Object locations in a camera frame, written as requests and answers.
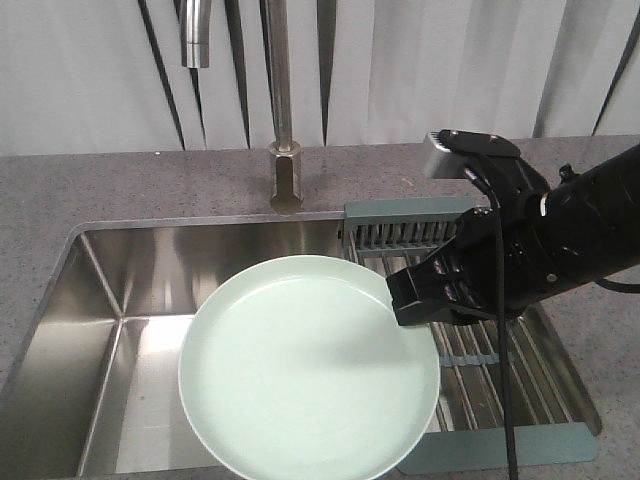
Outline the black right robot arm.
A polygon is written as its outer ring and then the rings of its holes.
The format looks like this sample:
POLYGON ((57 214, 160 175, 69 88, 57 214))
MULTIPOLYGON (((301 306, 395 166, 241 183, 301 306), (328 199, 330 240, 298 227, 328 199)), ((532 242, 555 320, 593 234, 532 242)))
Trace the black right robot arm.
POLYGON ((513 319, 638 264, 638 147, 582 174, 563 166, 555 189, 522 159, 484 156, 464 170, 491 205, 466 211, 452 240, 387 277, 399 325, 513 319))

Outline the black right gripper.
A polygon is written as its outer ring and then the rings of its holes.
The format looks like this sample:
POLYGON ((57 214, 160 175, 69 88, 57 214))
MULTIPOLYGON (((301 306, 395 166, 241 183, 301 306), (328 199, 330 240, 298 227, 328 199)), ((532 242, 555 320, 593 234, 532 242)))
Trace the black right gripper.
POLYGON ((510 319, 543 298, 545 280, 534 264, 540 245, 530 232, 497 232, 495 212, 487 208, 465 212, 457 226, 453 240, 386 277, 401 327, 473 325, 501 309, 510 319))

